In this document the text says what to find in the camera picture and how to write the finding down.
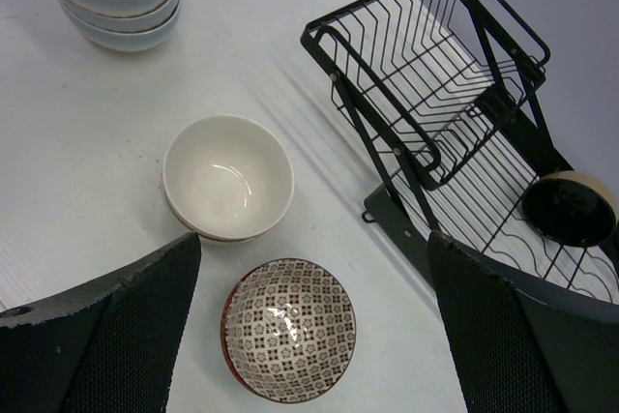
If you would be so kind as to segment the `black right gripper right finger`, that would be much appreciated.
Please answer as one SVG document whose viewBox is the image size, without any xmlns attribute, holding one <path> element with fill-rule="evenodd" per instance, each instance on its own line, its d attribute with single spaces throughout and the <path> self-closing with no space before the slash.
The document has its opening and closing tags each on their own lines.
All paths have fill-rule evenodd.
<svg viewBox="0 0 619 413">
<path fill-rule="evenodd" d="M 437 303 L 470 412 L 615 412 L 618 308 L 434 231 Z"/>
</svg>

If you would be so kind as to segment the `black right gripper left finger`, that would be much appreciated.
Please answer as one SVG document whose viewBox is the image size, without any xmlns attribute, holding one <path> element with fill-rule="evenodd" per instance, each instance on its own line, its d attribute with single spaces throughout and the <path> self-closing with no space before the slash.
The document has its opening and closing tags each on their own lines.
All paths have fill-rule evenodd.
<svg viewBox="0 0 619 413">
<path fill-rule="evenodd" d="M 187 233 L 1 313 L 4 412 L 163 412 L 201 262 Z"/>
</svg>

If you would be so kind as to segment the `cream bowl orange flower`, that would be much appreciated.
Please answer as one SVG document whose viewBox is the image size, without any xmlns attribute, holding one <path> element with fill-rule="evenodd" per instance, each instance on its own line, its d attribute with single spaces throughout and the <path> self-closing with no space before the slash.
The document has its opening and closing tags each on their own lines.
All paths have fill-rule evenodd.
<svg viewBox="0 0 619 413">
<path fill-rule="evenodd" d="M 211 243 L 246 243 L 275 225 L 262 206 L 250 202 L 249 194 L 212 199 L 204 194 L 173 195 L 163 189 L 162 195 L 182 225 Z"/>
</svg>

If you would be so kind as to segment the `beige bowl black interior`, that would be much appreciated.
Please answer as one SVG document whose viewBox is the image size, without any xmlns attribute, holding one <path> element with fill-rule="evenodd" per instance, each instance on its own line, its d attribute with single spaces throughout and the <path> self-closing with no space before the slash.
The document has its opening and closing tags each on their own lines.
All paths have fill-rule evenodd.
<svg viewBox="0 0 619 413">
<path fill-rule="evenodd" d="M 598 178 L 573 170 L 549 173 L 522 196 L 527 223 L 546 238 L 568 247 L 596 247 L 618 225 L 618 200 Z"/>
</svg>

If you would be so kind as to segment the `brown patterned bowl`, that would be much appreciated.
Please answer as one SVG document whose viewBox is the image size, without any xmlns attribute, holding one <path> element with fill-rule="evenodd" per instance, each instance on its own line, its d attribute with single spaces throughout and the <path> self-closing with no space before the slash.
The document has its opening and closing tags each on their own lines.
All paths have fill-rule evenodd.
<svg viewBox="0 0 619 413">
<path fill-rule="evenodd" d="M 332 389 L 357 341 L 350 298 L 339 280 L 301 258 L 264 263 L 234 285 L 221 313 L 223 358 L 251 393 L 303 403 Z"/>
</svg>

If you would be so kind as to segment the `white bowl front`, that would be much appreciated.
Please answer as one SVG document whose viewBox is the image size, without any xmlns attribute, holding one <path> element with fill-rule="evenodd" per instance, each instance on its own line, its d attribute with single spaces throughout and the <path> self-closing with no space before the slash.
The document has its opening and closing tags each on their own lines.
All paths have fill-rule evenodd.
<svg viewBox="0 0 619 413">
<path fill-rule="evenodd" d="M 161 25 L 150 30 L 131 33 L 102 29 L 80 19 L 64 5 L 61 5 L 61 9 L 78 33 L 87 41 L 112 51 L 135 53 L 152 49 L 168 39 L 178 23 L 181 5 L 182 3 L 179 3 L 170 17 Z"/>
</svg>

